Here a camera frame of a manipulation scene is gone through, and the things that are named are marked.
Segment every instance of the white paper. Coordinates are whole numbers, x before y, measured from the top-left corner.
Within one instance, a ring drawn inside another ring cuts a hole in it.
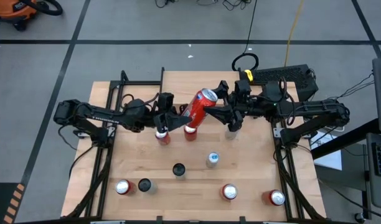
[[[311,142],[314,142],[318,138],[322,137],[325,133],[322,133],[320,131],[317,132],[317,135],[315,135]],[[321,138],[318,142],[311,145],[311,149],[314,150],[314,148],[331,141],[332,139],[335,139],[335,136],[331,136],[330,134],[325,135],[323,138]],[[338,150],[336,152],[332,152],[324,157],[320,157],[319,159],[315,159],[314,163],[319,166],[324,166],[332,169],[342,170],[342,163],[341,163],[341,150]]]

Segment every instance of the wooden table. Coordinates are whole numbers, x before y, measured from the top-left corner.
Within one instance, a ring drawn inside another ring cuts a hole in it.
[[[201,88],[216,88],[220,80],[226,80],[230,91],[237,72],[164,72],[162,91],[174,94],[176,105],[189,103]],[[89,103],[104,107],[109,82],[95,82]],[[151,99],[159,91],[158,86],[125,86],[124,93],[135,98]],[[257,95],[261,87],[252,86]],[[288,92],[298,100],[294,83],[288,83]],[[303,122],[296,118],[293,126]],[[285,221],[284,206],[264,205],[261,193],[281,189],[276,162],[273,160],[273,136],[271,125],[264,118],[245,118],[236,139],[225,139],[225,126],[208,116],[198,129],[195,142],[184,139],[182,128],[170,133],[171,143],[160,146],[154,137],[154,129],[135,134],[119,127],[113,150],[108,189],[106,191],[104,220],[210,220],[237,221],[245,216],[247,221]],[[90,147],[90,140],[80,140],[77,155]],[[307,140],[300,145],[309,148]],[[210,152],[220,154],[216,169],[207,169],[205,159]],[[90,186],[96,150],[88,153],[74,167],[68,184],[62,215],[70,213]],[[321,191],[316,177],[314,162],[308,151],[293,149],[294,163],[300,190],[322,216],[326,216]],[[185,181],[178,181],[172,174],[175,163],[186,166]],[[116,183],[128,179],[138,183],[142,178],[153,179],[158,185],[155,195],[140,191],[131,196],[118,195]],[[233,183],[238,196],[232,202],[223,201],[219,188]],[[293,216],[297,217],[294,195],[289,189]],[[100,194],[94,198],[93,214]]]

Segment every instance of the soda can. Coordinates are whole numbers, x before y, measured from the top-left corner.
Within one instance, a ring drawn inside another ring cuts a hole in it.
[[[155,194],[158,191],[158,186],[152,180],[143,178],[138,182],[138,189],[148,194]]]
[[[224,200],[231,201],[238,195],[238,189],[233,184],[225,184],[220,189],[220,195]]]
[[[185,139],[188,141],[194,141],[197,137],[197,128],[190,128],[187,125],[184,126]]]
[[[185,166],[183,164],[175,164],[172,167],[172,173],[174,173],[177,180],[185,180]]]
[[[121,195],[131,195],[136,192],[136,186],[128,180],[121,180],[116,184],[116,192]]]
[[[160,133],[156,131],[154,135],[156,139],[158,140],[159,144],[162,146],[168,145],[171,141],[170,135],[168,135],[168,131],[166,131],[165,133]]]
[[[218,161],[220,160],[220,156],[216,152],[211,152],[205,161],[205,164],[208,168],[214,168],[217,166]]]
[[[237,131],[230,131],[228,126],[226,127],[226,130],[225,130],[225,138],[226,140],[233,140],[235,139],[235,137],[237,136],[239,130]]]
[[[280,206],[285,202],[285,195],[280,190],[264,192],[261,197],[266,205]]]
[[[215,106],[217,104],[217,95],[209,89],[203,88],[199,90],[193,100],[189,103],[188,107],[182,113],[182,116],[192,118],[192,121],[187,124],[190,128],[197,128],[202,124],[207,113],[204,112],[205,107]]]

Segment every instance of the orange vacuum cleaner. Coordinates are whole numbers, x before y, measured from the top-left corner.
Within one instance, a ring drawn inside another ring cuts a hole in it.
[[[56,10],[50,10],[45,1],[36,0],[0,0],[0,22],[13,24],[14,27],[23,31],[26,29],[27,21],[35,18],[37,12],[51,16],[59,16],[63,9],[56,0],[46,0]]]

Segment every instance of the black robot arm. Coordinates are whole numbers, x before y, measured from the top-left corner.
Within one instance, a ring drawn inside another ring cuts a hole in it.
[[[97,127],[87,119],[118,124],[134,133],[141,132],[145,127],[157,128],[160,133],[164,133],[191,122],[190,118],[177,114],[172,105],[173,94],[161,93],[158,97],[158,101],[150,109],[146,106],[148,102],[135,99],[126,104],[122,111],[109,110],[78,100],[65,100],[58,104],[54,121],[63,126],[74,126],[88,134],[101,147],[109,144],[109,130]]]
[[[251,88],[246,80],[235,82],[235,91],[228,95],[227,84],[221,81],[214,90],[223,99],[224,106],[204,108],[223,124],[228,124],[230,131],[242,127],[245,116],[265,117],[268,121],[281,121],[291,116],[313,117],[296,128],[284,128],[280,131],[282,144],[291,146],[304,135],[310,134],[325,126],[344,126],[349,122],[349,110],[337,100],[289,102],[286,88],[278,82],[268,82],[259,95],[251,95]]]

